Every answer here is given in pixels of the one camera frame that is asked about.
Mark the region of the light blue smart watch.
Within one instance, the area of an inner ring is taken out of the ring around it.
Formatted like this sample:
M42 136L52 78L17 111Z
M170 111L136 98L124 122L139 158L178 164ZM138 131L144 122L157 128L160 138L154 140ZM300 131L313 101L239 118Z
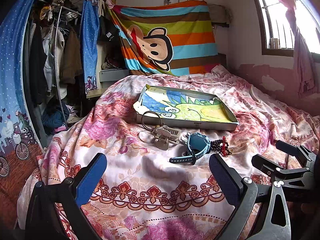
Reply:
M170 158L170 163L194 165L197 160L210 152L210 139L206 135L195 132L188 133L185 137L187 139L187 150L185 155L181 157Z

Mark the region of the beige hair claw clip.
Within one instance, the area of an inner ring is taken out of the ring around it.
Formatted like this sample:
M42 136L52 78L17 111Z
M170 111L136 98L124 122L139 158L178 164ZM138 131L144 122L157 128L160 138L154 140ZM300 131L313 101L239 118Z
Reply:
M156 138L156 147L166 151L170 144L177 145L180 142L181 130L162 125L154 128L152 134Z

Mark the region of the large hoop earring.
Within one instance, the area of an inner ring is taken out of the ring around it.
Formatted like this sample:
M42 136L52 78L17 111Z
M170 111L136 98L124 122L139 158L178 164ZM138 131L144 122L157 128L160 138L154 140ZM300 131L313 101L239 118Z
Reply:
M163 121L161 116L154 111L146 111L141 116L141 124L147 131L153 131L156 127L161 127Z

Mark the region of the blue dotted wardrobe curtain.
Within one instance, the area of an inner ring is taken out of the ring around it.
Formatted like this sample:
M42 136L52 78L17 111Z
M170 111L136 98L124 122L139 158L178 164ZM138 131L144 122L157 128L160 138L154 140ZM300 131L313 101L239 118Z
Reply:
M37 143L23 89L23 42L34 0L17 0L1 23L1 178L30 157Z

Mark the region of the pink window curtain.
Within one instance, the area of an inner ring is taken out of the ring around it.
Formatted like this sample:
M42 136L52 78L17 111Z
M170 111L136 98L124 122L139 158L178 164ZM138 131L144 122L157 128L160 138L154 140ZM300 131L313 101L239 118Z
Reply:
M285 16L295 37L293 49L293 70L295 71L295 76L298 82L298 95L300 98L303 98L318 92L315 72L313 71L315 63L296 22L296 0L278 1L287 7Z

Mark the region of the pink floral bedspread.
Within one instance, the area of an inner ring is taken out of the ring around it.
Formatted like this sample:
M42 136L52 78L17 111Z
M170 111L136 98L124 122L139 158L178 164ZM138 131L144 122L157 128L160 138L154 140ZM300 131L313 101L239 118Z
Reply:
M194 165L169 162L184 145L166 151L137 137L133 104L145 85L189 89L217 95L235 114L234 132L204 130L211 140L226 137L232 154L225 162L259 184L270 178L252 166L261 154L284 168L299 163L279 150L274 140L319 150L319 114L274 100L221 66L210 73L174 77L164 74L128 76L98 99L94 108L68 131L55 135L17 201L20 227L38 181L57 184L75 176L99 152L107 168L82 210L103 239L211 239L233 211L209 170L209 155Z

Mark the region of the tray with dinosaur drawing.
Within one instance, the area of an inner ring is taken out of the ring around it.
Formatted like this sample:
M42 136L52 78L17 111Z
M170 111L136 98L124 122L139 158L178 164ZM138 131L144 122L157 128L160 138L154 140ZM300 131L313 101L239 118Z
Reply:
M234 131L239 122L216 95L194 90L145 85L133 104L137 122L146 111L154 111L169 127Z

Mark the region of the hanging clothes in wardrobe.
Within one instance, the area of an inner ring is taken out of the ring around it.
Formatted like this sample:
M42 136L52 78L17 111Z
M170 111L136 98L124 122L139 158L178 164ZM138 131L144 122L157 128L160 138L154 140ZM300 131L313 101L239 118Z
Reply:
M39 139L72 123L72 105L83 88L80 11L70 0L34 0L23 48L23 89L30 122Z

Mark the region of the window with bars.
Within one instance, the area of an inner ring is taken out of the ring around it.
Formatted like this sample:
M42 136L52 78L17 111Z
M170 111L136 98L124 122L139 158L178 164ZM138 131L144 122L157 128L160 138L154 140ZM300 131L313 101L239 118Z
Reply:
M296 0L297 25L315 63L319 63L319 18L312 9ZM287 7L279 0L254 0L257 10L261 53L272 56L293 56L295 37L285 16Z

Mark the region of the striped monkey blanket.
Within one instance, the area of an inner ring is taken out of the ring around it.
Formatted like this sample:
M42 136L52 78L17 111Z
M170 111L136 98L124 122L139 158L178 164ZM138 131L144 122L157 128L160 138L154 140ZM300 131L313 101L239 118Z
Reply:
M134 75L204 74L221 63L205 1L115 5L108 13L119 29L125 66Z

